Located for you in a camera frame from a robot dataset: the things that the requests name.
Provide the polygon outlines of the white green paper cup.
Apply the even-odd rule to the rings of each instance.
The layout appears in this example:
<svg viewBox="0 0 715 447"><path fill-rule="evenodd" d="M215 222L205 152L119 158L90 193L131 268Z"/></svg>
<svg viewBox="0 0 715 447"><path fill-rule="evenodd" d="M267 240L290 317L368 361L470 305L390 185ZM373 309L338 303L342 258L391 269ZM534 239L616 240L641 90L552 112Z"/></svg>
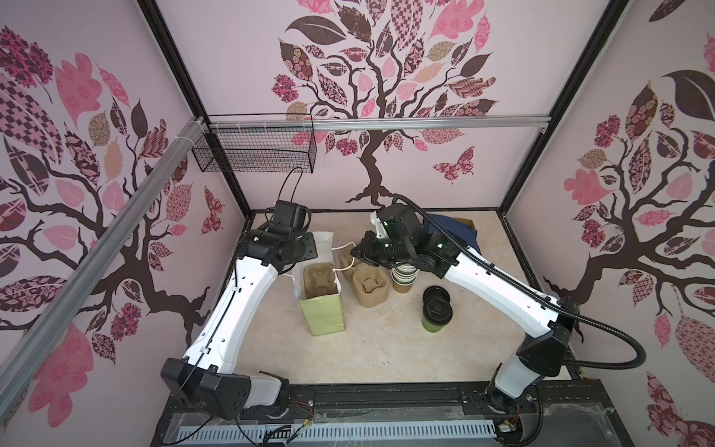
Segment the white green paper cup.
<svg viewBox="0 0 715 447"><path fill-rule="evenodd" d="M426 331L429 333L438 333L441 331L451 320L449 318L428 318L428 316L423 316L422 325Z"/></svg>

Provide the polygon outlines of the black cup lid stack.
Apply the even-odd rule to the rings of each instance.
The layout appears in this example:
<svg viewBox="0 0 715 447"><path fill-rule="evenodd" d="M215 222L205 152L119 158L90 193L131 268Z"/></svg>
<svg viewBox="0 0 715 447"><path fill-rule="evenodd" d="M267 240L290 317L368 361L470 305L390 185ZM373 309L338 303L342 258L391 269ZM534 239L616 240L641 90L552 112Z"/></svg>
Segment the black cup lid stack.
<svg viewBox="0 0 715 447"><path fill-rule="evenodd" d="M437 301L444 304L451 303L451 296L448 291L441 286L433 285L427 287L423 292L423 303L427 304L431 301Z"/></svg>

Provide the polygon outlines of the single cardboard cup carrier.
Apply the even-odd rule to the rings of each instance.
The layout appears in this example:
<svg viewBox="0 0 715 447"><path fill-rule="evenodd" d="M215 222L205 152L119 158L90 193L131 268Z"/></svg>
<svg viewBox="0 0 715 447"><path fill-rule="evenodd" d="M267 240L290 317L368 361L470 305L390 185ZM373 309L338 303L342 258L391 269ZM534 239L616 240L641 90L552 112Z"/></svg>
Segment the single cardboard cup carrier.
<svg viewBox="0 0 715 447"><path fill-rule="evenodd" d="M337 294L333 265L330 263L310 264L304 270L305 298L312 299Z"/></svg>

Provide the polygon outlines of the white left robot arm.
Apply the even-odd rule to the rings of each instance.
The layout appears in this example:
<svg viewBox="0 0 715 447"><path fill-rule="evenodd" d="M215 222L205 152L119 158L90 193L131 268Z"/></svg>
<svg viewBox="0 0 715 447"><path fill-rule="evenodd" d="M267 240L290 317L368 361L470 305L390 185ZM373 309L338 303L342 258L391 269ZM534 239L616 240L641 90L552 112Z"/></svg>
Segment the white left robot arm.
<svg viewBox="0 0 715 447"><path fill-rule="evenodd" d="M279 402L287 381L265 372L237 374L238 352L275 280L318 257L310 222L307 207L280 200L271 219L240 238L225 288L205 327L184 357L167 359L161 369L174 398L225 420Z"/></svg>

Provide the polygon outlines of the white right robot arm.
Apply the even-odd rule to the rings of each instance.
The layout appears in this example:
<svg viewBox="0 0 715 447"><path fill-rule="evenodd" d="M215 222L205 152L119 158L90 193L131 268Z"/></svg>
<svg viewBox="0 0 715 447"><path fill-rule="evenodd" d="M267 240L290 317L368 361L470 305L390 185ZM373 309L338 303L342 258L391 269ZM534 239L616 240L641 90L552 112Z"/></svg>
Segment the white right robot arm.
<svg viewBox="0 0 715 447"><path fill-rule="evenodd" d="M504 412L528 387L560 373L576 318L572 311L514 279L413 203L382 208L371 221L374 229L352 256L370 266L412 266L445 279L480 296L525 332L485 391L493 409Z"/></svg>

